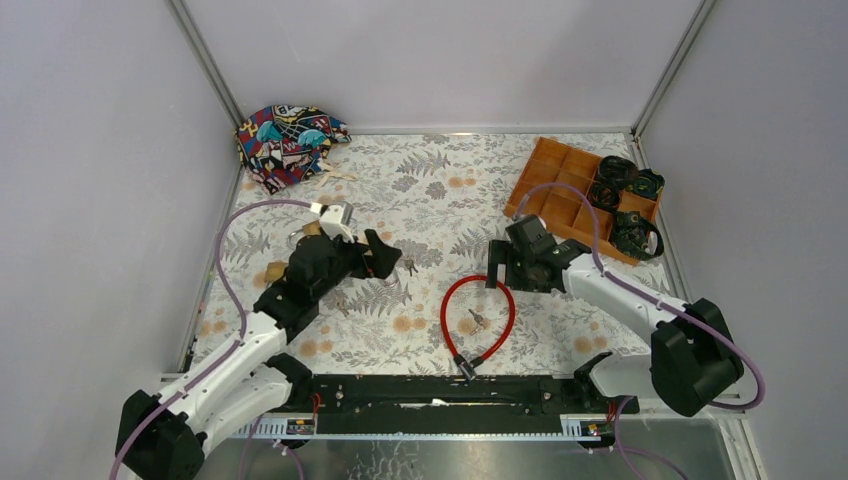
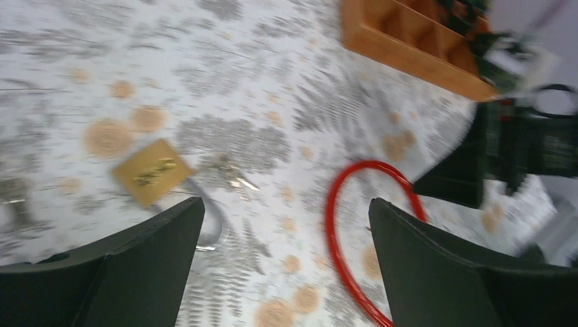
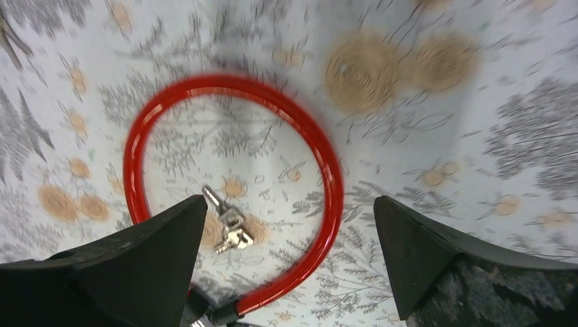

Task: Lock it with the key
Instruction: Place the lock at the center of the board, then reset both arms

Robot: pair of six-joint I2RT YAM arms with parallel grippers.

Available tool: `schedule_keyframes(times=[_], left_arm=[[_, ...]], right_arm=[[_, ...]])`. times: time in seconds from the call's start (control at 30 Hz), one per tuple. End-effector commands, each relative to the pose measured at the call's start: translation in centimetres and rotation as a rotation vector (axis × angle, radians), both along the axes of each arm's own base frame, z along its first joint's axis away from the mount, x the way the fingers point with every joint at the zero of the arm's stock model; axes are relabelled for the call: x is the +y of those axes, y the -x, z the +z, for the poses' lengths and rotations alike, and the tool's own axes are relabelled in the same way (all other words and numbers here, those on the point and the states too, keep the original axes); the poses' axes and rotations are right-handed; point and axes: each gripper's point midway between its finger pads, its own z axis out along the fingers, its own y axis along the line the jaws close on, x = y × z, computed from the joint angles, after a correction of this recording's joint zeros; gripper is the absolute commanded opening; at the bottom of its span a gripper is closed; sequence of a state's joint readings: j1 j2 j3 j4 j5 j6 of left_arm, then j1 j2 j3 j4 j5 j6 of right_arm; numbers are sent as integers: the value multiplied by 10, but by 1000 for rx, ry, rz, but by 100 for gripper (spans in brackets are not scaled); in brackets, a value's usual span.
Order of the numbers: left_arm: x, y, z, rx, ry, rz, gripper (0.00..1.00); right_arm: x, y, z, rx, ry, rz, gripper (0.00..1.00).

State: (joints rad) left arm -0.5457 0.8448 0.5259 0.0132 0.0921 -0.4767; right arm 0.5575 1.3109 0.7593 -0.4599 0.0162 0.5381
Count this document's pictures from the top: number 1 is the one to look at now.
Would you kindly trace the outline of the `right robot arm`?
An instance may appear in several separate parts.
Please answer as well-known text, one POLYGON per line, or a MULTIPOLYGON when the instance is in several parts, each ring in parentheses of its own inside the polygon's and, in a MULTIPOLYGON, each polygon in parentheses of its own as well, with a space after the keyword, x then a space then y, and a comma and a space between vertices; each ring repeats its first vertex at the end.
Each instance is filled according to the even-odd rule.
POLYGON ((745 373, 721 310, 688 303, 626 280, 573 238, 557 241, 542 220, 527 216, 488 246, 486 285, 522 292, 570 294, 600 309, 649 346, 646 354, 604 352, 575 370, 575 402, 597 412, 627 396, 661 400, 692 417, 745 373))

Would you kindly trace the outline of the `silver key bunch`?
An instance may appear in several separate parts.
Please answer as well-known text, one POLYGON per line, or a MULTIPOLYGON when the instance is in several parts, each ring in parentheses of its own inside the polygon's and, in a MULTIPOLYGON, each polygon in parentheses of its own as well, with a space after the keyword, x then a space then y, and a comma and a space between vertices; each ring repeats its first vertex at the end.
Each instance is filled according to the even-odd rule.
POLYGON ((410 277, 413 277, 418 272, 415 260, 412 257, 403 257, 402 262, 403 268, 408 272, 410 277))

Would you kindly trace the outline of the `brass padlock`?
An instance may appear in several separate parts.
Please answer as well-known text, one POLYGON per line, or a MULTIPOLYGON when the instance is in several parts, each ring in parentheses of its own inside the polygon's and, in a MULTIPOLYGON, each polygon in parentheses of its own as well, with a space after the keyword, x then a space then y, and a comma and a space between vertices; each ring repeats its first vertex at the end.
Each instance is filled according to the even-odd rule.
POLYGON ((263 275, 263 282, 266 284, 273 284, 274 282, 280 280, 285 275, 287 267, 288 264, 283 261, 274 261, 268 263, 263 275))
POLYGON ((321 234, 322 229, 320 226, 320 222, 318 220, 315 220, 306 223, 292 231, 287 237, 287 245, 290 248, 294 249, 302 238, 309 236, 320 236, 321 234))

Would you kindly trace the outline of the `cable lock keys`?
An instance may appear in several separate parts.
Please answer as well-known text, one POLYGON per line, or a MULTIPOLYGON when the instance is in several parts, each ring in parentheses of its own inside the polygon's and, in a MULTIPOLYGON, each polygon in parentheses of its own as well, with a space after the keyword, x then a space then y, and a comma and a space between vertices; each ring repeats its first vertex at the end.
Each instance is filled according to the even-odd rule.
POLYGON ((484 331, 488 328, 487 320, 482 314, 480 314, 479 312, 476 312, 473 309, 468 309, 468 312, 472 317, 472 321, 474 322, 474 326, 471 328, 471 330, 469 332, 469 334, 471 336, 476 335, 478 332, 484 331))

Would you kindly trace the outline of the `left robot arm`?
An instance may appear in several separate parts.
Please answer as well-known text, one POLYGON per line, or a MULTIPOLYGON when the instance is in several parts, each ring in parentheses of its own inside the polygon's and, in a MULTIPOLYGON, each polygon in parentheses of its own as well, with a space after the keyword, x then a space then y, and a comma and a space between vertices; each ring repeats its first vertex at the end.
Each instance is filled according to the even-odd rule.
POLYGON ((157 393, 138 390, 125 401, 113 468, 127 467, 141 479, 192 479, 206 457, 250 421, 280 406, 304 407, 311 387, 288 344, 343 280, 385 280, 403 255, 372 229, 365 238, 301 238, 283 276, 237 331, 157 393))

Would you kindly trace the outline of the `small metal key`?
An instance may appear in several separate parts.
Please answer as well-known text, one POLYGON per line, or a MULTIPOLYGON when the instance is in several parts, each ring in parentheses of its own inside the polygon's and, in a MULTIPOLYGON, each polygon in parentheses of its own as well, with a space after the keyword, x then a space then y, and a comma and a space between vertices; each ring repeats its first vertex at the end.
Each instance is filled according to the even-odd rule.
POLYGON ((332 302, 334 308, 345 318, 351 313, 351 303, 347 296, 338 296, 332 302))

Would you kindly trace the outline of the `red cable lock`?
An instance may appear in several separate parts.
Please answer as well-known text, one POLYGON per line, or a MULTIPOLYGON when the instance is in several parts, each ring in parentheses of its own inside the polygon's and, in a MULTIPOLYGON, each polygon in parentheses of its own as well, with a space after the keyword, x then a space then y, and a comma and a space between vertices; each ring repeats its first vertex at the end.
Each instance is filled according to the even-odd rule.
POLYGON ((454 365, 457 367, 459 374, 466 382, 473 381, 477 377, 476 368, 483 365, 504 346, 513 331, 516 319, 517 305, 514 296, 507 288, 507 286, 499 280, 495 280, 493 284, 490 284, 486 275, 469 275, 460 278, 448 288, 442 298, 439 309, 440 331, 445 346, 451 354, 454 365), (456 346, 456 343, 454 342, 451 329, 448 323, 448 311, 450 302, 454 294, 461 287, 475 282, 484 282, 487 288, 497 289, 503 294, 507 302, 507 320, 501 334, 497 337, 495 342, 483 353, 469 360, 463 354, 460 353, 456 346))

